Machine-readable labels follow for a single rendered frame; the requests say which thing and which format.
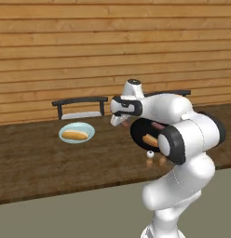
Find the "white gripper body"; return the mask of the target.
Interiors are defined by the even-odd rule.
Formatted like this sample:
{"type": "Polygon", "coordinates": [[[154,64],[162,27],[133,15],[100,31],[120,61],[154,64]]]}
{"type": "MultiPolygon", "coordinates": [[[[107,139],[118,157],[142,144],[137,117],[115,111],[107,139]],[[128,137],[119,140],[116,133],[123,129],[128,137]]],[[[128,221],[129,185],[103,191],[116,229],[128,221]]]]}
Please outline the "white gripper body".
{"type": "Polygon", "coordinates": [[[125,114],[121,116],[112,115],[111,125],[112,126],[119,126],[119,125],[129,126],[129,119],[130,119],[130,116],[125,114]]]}

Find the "brown sausage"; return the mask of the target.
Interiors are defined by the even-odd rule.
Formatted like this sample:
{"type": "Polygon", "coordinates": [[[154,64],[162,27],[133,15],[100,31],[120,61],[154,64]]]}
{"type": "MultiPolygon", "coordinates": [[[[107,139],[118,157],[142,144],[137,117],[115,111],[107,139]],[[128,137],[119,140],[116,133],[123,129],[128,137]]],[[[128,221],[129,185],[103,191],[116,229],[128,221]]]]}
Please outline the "brown sausage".
{"type": "Polygon", "coordinates": [[[165,128],[165,126],[163,126],[162,124],[159,124],[159,123],[157,123],[157,122],[152,122],[152,127],[154,127],[155,129],[157,129],[157,130],[162,130],[162,129],[164,129],[165,128]]]}

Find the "light blue plate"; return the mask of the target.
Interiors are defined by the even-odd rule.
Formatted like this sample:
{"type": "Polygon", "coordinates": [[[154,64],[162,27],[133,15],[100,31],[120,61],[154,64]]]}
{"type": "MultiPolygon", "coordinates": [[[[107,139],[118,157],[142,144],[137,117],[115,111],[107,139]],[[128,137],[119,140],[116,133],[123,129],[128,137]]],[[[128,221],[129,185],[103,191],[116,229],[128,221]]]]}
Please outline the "light blue plate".
{"type": "Polygon", "coordinates": [[[59,132],[59,137],[62,141],[67,142],[67,143],[83,143],[83,142],[86,142],[86,141],[89,141],[90,139],[92,139],[94,134],[95,134],[95,129],[93,126],[91,126],[90,124],[87,124],[87,123],[79,122],[79,123],[71,123],[71,124],[64,126],[59,132]],[[84,140],[64,139],[61,136],[61,134],[67,129],[73,129],[73,130],[87,132],[88,138],[84,139],[84,140]]]}

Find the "black bowl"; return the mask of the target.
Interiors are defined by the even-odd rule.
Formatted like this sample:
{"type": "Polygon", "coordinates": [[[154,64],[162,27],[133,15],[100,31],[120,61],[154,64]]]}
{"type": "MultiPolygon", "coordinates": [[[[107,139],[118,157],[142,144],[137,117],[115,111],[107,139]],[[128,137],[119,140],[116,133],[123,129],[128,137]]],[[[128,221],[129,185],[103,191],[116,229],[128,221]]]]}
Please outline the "black bowl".
{"type": "Polygon", "coordinates": [[[139,118],[135,120],[130,127],[130,135],[134,142],[141,148],[147,150],[147,151],[153,151],[153,152],[160,152],[160,149],[158,147],[152,147],[146,143],[143,142],[143,136],[146,134],[151,135],[154,138],[158,138],[158,134],[160,130],[155,129],[152,127],[152,120],[139,118]]]}

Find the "hot dog bun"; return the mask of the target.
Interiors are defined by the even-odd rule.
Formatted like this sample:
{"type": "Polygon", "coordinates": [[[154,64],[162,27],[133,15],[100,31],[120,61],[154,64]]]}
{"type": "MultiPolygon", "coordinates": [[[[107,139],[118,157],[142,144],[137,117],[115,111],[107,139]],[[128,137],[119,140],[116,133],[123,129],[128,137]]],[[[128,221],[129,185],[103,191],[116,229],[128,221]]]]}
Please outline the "hot dog bun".
{"type": "Polygon", "coordinates": [[[152,147],[157,147],[158,146],[157,139],[152,137],[149,134],[146,134],[145,136],[143,136],[143,142],[152,146],[152,147]]]}
{"type": "Polygon", "coordinates": [[[61,134],[61,136],[64,139],[84,140],[88,138],[88,133],[84,131],[67,129],[61,134]]]}

